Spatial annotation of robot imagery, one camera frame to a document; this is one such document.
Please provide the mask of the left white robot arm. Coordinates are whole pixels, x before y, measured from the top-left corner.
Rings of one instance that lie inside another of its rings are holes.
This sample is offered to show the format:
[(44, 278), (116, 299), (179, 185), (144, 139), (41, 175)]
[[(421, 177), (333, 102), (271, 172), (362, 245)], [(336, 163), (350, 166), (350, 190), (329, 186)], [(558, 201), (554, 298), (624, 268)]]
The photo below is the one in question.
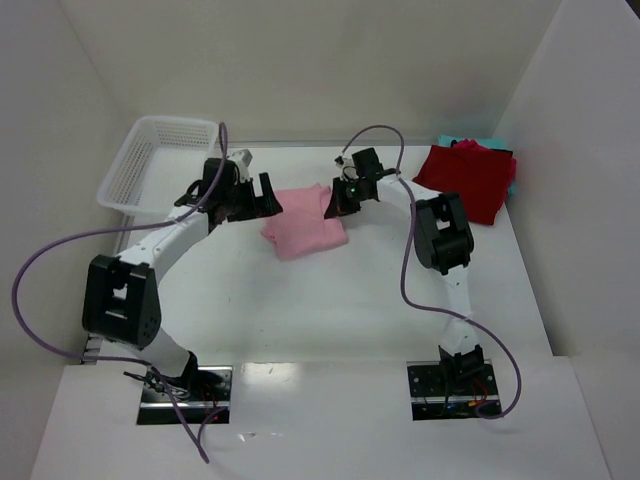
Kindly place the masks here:
[(221, 224), (282, 212), (268, 174), (260, 174), (262, 193), (255, 193), (248, 171), (251, 160), (247, 149), (227, 160), (207, 159), (201, 179), (175, 202), (165, 226), (113, 257), (96, 256), (88, 268), (83, 328), (150, 363), (153, 369), (143, 382), (182, 401), (212, 389), (221, 379), (200, 371), (196, 355), (162, 328), (159, 285), (184, 254)]

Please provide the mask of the pink t shirt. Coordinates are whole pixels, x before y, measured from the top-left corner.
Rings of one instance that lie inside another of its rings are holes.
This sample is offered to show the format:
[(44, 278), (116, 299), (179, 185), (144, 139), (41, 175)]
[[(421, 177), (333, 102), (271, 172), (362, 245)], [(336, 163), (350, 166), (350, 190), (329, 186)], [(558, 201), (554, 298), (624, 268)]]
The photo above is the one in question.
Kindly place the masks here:
[(283, 211), (267, 218), (261, 235), (274, 246), (281, 261), (331, 250), (348, 242), (341, 221), (324, 218), (331, 194), (329, 186), (318, 183), (275, 192)]

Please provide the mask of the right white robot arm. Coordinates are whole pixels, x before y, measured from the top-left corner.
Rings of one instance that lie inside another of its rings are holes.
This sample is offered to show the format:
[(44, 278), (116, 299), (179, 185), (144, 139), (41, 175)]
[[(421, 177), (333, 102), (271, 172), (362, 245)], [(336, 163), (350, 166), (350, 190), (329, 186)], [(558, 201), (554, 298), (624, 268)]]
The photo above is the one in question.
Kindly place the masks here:
[(409, 254), (436, 273), (447, 294), (444, 307), (424, 311), (448, 316), (439, 345), (439, 367), (444, 397), (460, 391), (481, 370), (483, 351), (469, 323), (471, 305), (468, 266), (474, 238), (457, 193), (438, 193), (406, 180), (397, 168), (385, 168), (373, 148), (338, 156), (340, 174), (333, 179), (327, 219), (361, 210), (365, 201), (392, 205), (409, 215), (409, 234), (401, 266), (401, 296), (408, 298), (406, 275)]

